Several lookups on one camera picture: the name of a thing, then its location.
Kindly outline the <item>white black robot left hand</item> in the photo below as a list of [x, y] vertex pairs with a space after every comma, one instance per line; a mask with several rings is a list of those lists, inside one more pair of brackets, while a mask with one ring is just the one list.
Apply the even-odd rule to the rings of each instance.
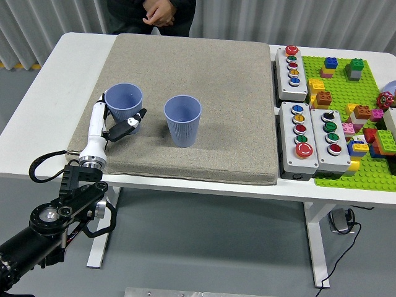
[[102, 94], [93, 106], [87, 146], [79, 154], [81, 166], [103, 168], [107, 142], [116, 142], [139, 131], [147, 112], [142, 100], [141, 89], [129, 84], [121, 84], [121, 89], [111, 87]]

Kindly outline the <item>person's hand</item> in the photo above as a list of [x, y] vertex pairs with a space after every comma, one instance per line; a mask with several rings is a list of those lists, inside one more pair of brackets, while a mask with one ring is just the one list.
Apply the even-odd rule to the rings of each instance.
[[143, 3], [146, 16], [143, 22], [156, 27], [167, 27], [174, 24], [176, 7], [169, 0], [146, 0]]

